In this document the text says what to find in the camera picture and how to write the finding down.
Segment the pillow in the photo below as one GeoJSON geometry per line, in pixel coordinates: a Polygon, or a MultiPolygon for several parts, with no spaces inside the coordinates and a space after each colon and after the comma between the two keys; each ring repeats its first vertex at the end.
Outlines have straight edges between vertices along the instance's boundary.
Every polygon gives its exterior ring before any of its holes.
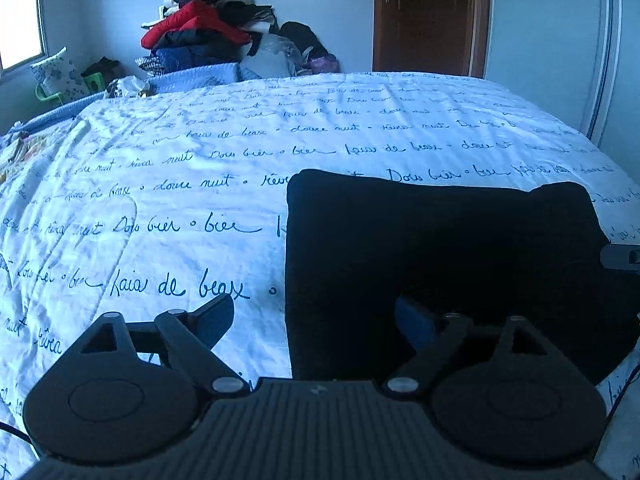
{"type": "Polygon", "coordinates": [[[400,295],[477,324],[525,316],[593,384],[638,341],[640,277],[600,264],[608,240],[579,184],[525,192],[303,170],[287,204],[294,379],[398,370],[413,355],[394,320],[400,295]]]}
{"type": "Polygon", "coordinates": [[[66,56],[66,47],[55,56],[32,64],[31,70],[47,96],[60,92],[63,101],[69,103],[91,95],[74,62],[66,56]]]}

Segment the wardrobe door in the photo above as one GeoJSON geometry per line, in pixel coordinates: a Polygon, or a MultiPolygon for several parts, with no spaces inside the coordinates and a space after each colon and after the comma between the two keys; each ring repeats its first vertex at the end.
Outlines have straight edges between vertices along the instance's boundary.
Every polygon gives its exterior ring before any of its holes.
{"type": "Polygon", "coordinates": [[[588,135],[606,12],[606,0],[493,0],[485,77],[588,135]]]}

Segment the black robotic claw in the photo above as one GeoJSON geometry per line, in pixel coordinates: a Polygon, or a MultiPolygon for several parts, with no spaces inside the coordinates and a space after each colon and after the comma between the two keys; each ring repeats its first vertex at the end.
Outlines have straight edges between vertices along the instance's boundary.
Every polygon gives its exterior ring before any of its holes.
{"type": "Polygon", "coordinates": [[[24,478],[606,478],[589,460],[602,398],[526,319],[402,305],[416,355],[383,384],[261,378],[254,392],[210,352],[229,295],[149,323],[108,312],[28,395],[42,459],[24,478]]]}
{"type": "Polygon", "coordinates": [[[42,456],[81,464],[138,460],[184,436],[203,403],[249,393],[210,349],[231,327],[233,300],[170,310],[153,322],[100,316],[30,391],[24,424],[42,456]],[[158,354],[164,366],[138,352],[158,354]]]}

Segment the floral pillowcase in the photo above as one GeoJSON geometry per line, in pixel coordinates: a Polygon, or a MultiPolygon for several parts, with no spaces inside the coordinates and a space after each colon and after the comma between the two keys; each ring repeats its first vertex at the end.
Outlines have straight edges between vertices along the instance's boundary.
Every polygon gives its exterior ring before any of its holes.
{"type": "Polygon", "coordinates": [[[63,101],[69,103],[91,95],[74,62],[67,58],[66,47],[55,56],[31,65],[31,70],[47,96],[60,92],[63,101]]]}

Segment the blue blanket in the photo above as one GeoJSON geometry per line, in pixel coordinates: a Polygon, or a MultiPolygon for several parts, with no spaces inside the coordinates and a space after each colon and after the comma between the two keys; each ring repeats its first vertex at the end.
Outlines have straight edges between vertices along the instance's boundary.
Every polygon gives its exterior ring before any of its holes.
{"type": "Polygon", "coordinates": [[[197,66],[209,66],[228,63],[228,60],[216,59],[209,56],[210,48],[208,45],[179,46],[175,48],[160,48],[151,51],[155,55],[165,73],[178,72],[178,70],[187,70],[196,68],[197,66]]]}
{"type": "MultiPolygon", "coordinates": [[[[250,79],[260,79],[260,77],[238,63],[225,63],[181,70],[180,72],[152,77],[148,81],[155,93],[166,94],[204,88],[205,86],[227,85],[250,79]]],[[[100,92],[58,107],[33,118],[26,124],[12,126],[6,134],[0,136],[0,150],[13,142],[21,132],[28,132],[30,135],[34,135],[54,124],[71,119],[87,108],[88,105],[101,99],[102,96],[103,94],[100,92]]]]}

